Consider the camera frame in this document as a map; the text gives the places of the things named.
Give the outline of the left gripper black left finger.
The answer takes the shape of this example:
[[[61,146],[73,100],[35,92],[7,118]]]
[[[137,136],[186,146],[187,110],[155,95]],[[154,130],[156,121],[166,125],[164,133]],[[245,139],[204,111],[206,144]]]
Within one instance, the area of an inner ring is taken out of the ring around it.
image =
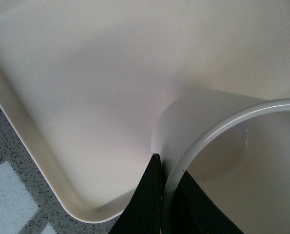
[[[159,234],[162,207],[162,170],[158,154],[153,154],[111,234]]]

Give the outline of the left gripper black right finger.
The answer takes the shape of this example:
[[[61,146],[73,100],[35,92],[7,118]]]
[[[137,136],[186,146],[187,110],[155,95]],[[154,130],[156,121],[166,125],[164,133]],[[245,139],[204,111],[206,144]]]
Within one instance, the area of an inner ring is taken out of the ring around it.
[[[174,194],[176,234],[241,234],[242,231],[185,172]]]

